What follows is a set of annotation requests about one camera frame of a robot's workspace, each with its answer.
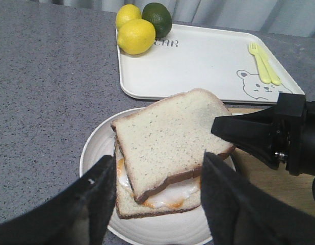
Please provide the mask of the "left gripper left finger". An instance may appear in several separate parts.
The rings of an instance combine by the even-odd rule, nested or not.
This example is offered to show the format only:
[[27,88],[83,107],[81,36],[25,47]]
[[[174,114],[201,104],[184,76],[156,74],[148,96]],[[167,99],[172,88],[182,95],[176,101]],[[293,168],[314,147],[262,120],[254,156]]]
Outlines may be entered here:
[[48,202],[0,224],[0,244],[102,244],[115,199],[115,157],[103,156]]

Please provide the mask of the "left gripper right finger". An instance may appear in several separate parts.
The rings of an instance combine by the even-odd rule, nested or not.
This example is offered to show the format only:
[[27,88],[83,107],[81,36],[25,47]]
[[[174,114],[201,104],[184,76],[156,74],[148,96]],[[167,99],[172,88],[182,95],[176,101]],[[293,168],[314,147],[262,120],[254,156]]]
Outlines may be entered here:
[[315,244],[315,217],[261,191],[209,152],[201,204],[214,244]]

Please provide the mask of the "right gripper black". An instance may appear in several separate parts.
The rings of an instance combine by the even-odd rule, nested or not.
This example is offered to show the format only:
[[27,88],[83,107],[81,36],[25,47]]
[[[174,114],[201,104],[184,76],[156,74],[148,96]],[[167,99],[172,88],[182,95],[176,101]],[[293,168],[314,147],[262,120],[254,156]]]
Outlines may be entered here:
[[282,162],[291,175],[315,176],[315,101],[305,95],[281,93],[275,107],[216,117],[211,133],[269,168]]

